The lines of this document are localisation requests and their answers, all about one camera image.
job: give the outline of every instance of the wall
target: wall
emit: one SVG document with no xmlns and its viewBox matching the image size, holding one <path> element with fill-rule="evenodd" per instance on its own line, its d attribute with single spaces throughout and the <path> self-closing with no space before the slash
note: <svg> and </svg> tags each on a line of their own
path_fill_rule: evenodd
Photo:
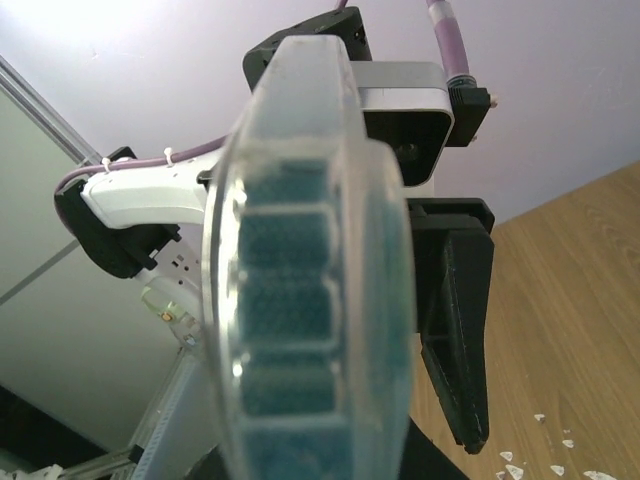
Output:
<svg viewBox="0 0 640 480">
<path fill-rule="evenodd" d="M 52 203 L 75 165 L 1 92 L 0 145 L 0 384 L 100 446 L 123 447 L 177 342 L 140 304 L 140 285 L 76 248 Z"/>
<path fill-rule="evenodd" d="M 87 16 L 83 3 L 0 0 L 0 54 L 95 148 L 141 155 L 224 134 L 249 96 L 243 54 L 334 4 L 113 0 Z M 439 60 L 424 0 L 351 3 L 376 59 Z M 636 2 L 453 4 L 500 106 L 476 144 L 445 152 L 439 194 L 484 197 L 504 220 L 638 159 Z"/>
</svg>

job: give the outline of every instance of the white chip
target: white chip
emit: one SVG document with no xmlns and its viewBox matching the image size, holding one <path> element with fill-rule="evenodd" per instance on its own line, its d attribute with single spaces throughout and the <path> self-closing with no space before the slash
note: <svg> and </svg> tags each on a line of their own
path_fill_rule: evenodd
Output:
<svg viewBox="0 0 640 480">
<path fill-rule="evenodd" d="M 611 475 L 607 475 L 606 473 L 602 472 L 588 471 L 584 472 L 583 475 L 585 477 L 589 477 L 591 480 L 616 480 Z"/>
<path fill-rule="evenodd" d="M 559 477 L 564 475 L 564 467 L 562 465 L 551 465 L 551 470 Z"/>
<path fill-rule="evenodd" d="M 509 472 L 511 477 L 513 477 L 513 480 L 520 480 L 522 477 L 524 477 L 524 470 L 522 470 L 521 468 L 518 468 L 515 465 L 507 465 L 506 468 L 507 472 Z"/>
</svg>

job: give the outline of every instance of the purple cable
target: purple cable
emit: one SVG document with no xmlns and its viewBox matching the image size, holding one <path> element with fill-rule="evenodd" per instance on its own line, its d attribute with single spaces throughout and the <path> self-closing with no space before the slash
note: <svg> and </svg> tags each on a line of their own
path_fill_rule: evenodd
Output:
<svg viewBox="0 0 640 480">
<path fill-rule="evenodd" d="M 451 4 L 446 0 L 427 0 L 427 5 L 440 47 L 442 66 L 447 80 L 470 76 L 467 52 Z"/>
<path fill-rule="evenodd" d="M 193 157 L 198 157 L 200 155 L 213 152 L 214 150 L 218 150 L 220 147 L 222 147 L 222 145 L 224 145 L 224 141 L 226 138 L 227 137 L 216 138 L 211 142 L 204 143 L 202 145 L 190 148 L 188 150 L 184 150 L 182 152 L 174 153 L 173 155 L 171 155 L 171 161 L 173 163 L 180 163 L 180 162 L 184 162 L 185 160 L 189 160 Z M 111 163 L 109 165 L 109 170 L 115 171 L 115 170 L 130 170 L 132 168 L 157 167 L 160 165 L 166 165 L 166 163 L 167 163 L 166 157 L 150 158 L 148 160 L 128 160 L 126 162 Z M 73 170 L 67 173 L 64 177 L 62 177 L 62 180 L 60 180 L 60 182 L 56 186 L 54 195 L 58 193 L 60 190 L 62 190 L 65 187 L 65 185 L 67 185 L 74 178 L 80 177 L 82 175 L 93 175 L 96 173 L 103 173 L 104 171 L 105 171 L 104 165 L 91 165 L 89 167 L 81 167 L 76 170 Z M 64 213 L 60 211 L 60 209 L 58 208 L 58 205 L 55 202 L 54 202 L 54 205 L 56 207 L 56 213 L 58 214 L 58 217 L 60 217 L 60 220 L 62 221 L 63 225 L 66 227 L 67 230 L 71 232 L 69 225 L 67 223 L 67 219 L 64 216 Z"/>
</svg>

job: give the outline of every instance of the purple hose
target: purple hose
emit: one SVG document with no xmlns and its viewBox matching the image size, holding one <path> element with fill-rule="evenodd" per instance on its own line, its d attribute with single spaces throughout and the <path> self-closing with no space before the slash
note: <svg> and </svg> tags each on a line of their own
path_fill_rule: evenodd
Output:
<svg viewBox="0 0 640 480">
<path fill-rule="evenodd" d="M 209 152 L 213 152 L 214 150 L 218 150 L 220 147 L 224 145 L 224 141 L 227 137 L 220 137 L 212 140 L 211 142 L 204 143 L 202 145 L 198 145 L 197 147 L 190 148 L 189 150 L 184 150 L 182 152 L 177 152 L 171 155 L 171 161 L 173 163 L 184 162 L 185 160 L 189 160 L 193 157 L 198 157 L 200 155 L 204 155 Z M 150 158 L 148 160 L 128 160 L 126 162 L 114 162 L 109 165 L 109 170 L 130 170 L 132 168 L 147 168 L 147 167 L 157 167 L 160 165 L 166 165 L 167 159 L 165 157 L 157 157 Z M 82 175 L 93 175 L 95 173 L 103 173 L 105 171 L 105 167 L 103 165 L 91 165 L 90 167 L 81 167 L 76 170 L 73 170 L 67 173 L 62 180 L 58 182 L 56 189 L 54 191 L 54 195 L 62 190 L 67 183 L 73 180 L 76 177 L 80 177 Z M 67 223 L 67 219 L 64 216 L 64 213 L 60 211 L 58 205 L 54 202 L 56 207 L 56 213 L 63 225 L 66 227 L 69 232 L 71 229 Z"/>
<path fill-rule="evenodd" d="M 447 80 L 469 76 L 467 52 L 464 49 L 460 26 L 453 14 L 451 4 L 446 0 L 427 0 L 427 5 Z"/>
</svg>

